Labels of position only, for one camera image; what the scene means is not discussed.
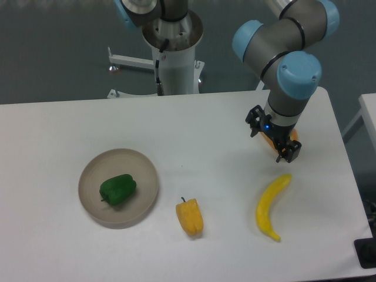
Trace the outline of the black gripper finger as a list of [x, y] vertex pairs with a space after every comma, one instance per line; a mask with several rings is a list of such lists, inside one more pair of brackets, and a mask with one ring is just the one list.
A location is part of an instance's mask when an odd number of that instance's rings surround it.
[[278, 156], [276, 162], [284, 159], [287, 163], [294, 161], [301, 150], [301, 143], [297, 140], [287, 140], [285, 143], [279, 143], [277, 145]]
[[260, 119], [262, 118], [264, 111], [260, 105], [256, 105], [250, 109], [245, 122], [250, 126], [251, 133], [250, 137], [255, 137], [259, 132], [262, 131]]

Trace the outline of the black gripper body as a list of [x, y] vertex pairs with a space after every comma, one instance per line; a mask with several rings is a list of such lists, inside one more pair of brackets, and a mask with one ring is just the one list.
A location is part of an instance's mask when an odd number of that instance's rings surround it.
[[285, 143], [290, 139], [290, 133], [294, 129], [294, 116], [283, 116], [278, 113], [264, 109], [264, 114], [260, 119], [263, 133], [270, 138], [274, 146]]

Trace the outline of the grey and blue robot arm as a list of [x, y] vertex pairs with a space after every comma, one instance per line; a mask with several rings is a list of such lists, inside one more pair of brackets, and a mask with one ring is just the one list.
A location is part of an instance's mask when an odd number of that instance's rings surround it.
[[[266, 26], [244, 23], [233, 36], [232, 48], [269, 88], [265, 106], [255, 106], [246, 123], [252, 135], [262, 133], [278, 158], [292, 162], [301, 143], [292, 137], [309, 98], [321, 79], [318, 59], [305, 48], [332, 35], [340, 23], [331, 1], [269, 1], [278, 21]], [[203, 36], [199, 16], [187, 1], [116, 1], [124, 25], [140, 28], [152, 49], [157, 94], [183, 95], [198, 91], [194, 75], [195, 48]]]

